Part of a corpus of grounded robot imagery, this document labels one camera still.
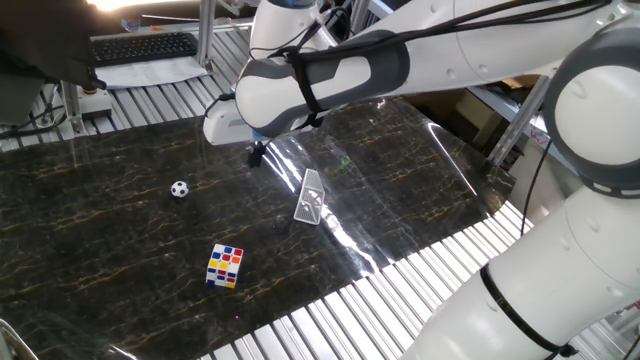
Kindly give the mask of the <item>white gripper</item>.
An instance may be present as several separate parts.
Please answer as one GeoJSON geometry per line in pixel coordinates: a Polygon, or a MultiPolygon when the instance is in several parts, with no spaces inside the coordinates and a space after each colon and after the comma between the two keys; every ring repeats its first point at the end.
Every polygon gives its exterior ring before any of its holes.
{"type": "MultiPolygon", "coordinates": [[[[241,118],[234,100],[216,100],[205,110],[203,134],[214,146],[253,140],[253,129],[241,118]]],[[[253,142],[248,148],[249,168],[259,167],[265,152],[261,141],[253,142]]]]}

